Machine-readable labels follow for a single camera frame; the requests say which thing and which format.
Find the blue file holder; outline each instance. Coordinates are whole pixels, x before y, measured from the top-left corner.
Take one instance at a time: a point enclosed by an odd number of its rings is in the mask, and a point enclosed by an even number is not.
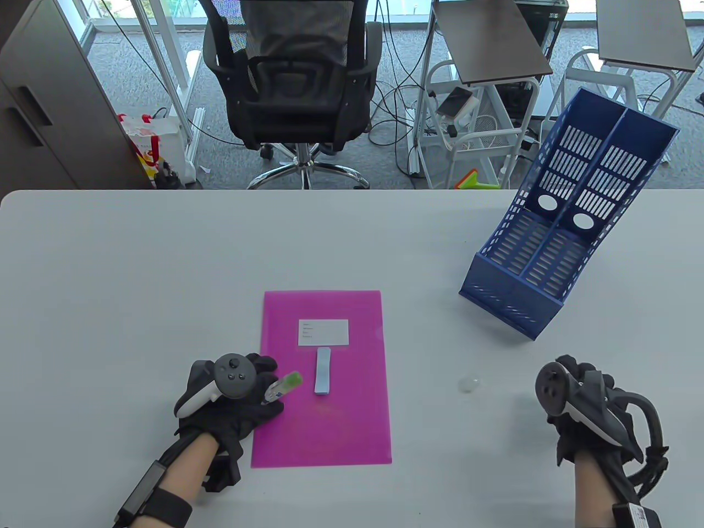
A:
[[[537,338],[678,131],[580,89],[474,256],[460,295]]]

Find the chair base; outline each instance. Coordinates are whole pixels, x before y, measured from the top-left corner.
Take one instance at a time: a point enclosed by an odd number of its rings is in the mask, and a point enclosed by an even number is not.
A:
[[[320,145],[318,143],[313,146],[309,146],[306,143],[298,143],[296,144],[296,152],[281,143],[273,143],[272,146],[285,156],[288,156],[291,162],[260,174],[249,182],[247,189],[258,189],[265,183],[273,182],[278,178],[294,173],[301,176],[302,189],[312,189],[310,177],[313,176],[316,170],[350,178],[357,184],[355,189],[369,189],[369,182],[356,170],[343,167],[342,165],[316,161],[315,157],[320,153]]]

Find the chrome chair leg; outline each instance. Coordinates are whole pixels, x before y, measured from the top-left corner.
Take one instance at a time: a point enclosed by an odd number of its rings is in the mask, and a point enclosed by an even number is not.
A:
[[[298,161],[298,173],[301,175],[301,188],[311,189],[310,176],[313,175],[313,149],[308,148],[307,143],[296,143],[296,160]]]
[[[362,178],[362,175],[354,169],[349,167],[343,167],[342,165],[335,165],[333,163],[325,163],[324,161],[315,161],[313,163],[314,170],[322,170],[325,172],[331,172],[332,174],[339,174],[342,176],[347,176],[352,180],[357,182],[357,185],[363,187],[364,189],[369,189],[369,182]]]
[[[271,145],[279,152],[283,153],[287,158],[290,158],[291,160],[296,159],[296,153],[291,152],[288,147],[283,145],[283,143],[271,143]]]
[[[288,165],[281,165],[254,178],[254,180],[249,182],[247,189],[258,189],[265,183],[273,182],[274,180],[278,180],[289,174],[294,174],[295,172],[298,172],[298,166],[296,164],[289,163]]]

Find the forearm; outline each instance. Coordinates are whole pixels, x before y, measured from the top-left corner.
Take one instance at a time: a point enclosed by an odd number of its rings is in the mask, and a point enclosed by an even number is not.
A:
[[[159,487],[193,502],[217,452],[218,442],[210,434],[202,434],[166,470]],[[170,527],[152,517],[138,517],[132,523],[132,528]]]
[[[574,457],[574,524],[577,528],[614,528],[611,507],[618,502],[594,457],[580,451]]]

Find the black glove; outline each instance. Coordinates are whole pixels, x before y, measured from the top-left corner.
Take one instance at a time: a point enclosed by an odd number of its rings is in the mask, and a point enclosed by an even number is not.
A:
[[[221,396],[214,402],[208,402],[189,417],[179,420],[179,428],[175,434],[184,435],[195,429],[212,434],[220,444],[218,456],[208,469],[210,479],[203,483],[206,491],[219,492],[240,480],[237,460],[243,451],[239,441],[284,410],[281,401],[274,401],[265,406],[261,404],[266,389],[279,379],[273,374],[277,369],[276,361],[254,353],[248,354],[247,359],[254,364],[257,371],[252,392],[238,400]]]
[[[577,360],[575,360],[572,356],[560,356],[556,361],[561,363],[578,382],[584,381],[585,372],[589,370],[596,370],[594,365],[590,363],[577,364]],[[613,377],[608,374],[604,374],[603,378],[604,385],[606,385],[609,389],[614,389]],[[563,460],[569,460],[573,463],[574,455],[577,451],[588,451],[592,454],[609,453],[610,455],[615,455],[618,453],[620,455],[622,465],[626,462],[630,462],[634,458],[639,458],[641,460],[643,459],[643,451],[636,442],[636,437],[633,431],[633,417],[626,412],[626,405],[610,403],[608,405],[608,410],[610,410],[626,427],[628,436],[637,451],[631,451],[630,449],[619,448],[609,444],[606,440],[592,432],[586,425],[575,422],[570,415],[565,413],[561,416],[550,416],[548,418],[548,423],[553,424],[560,435],[560,439],[558,440],[558,465],[560,465]]]

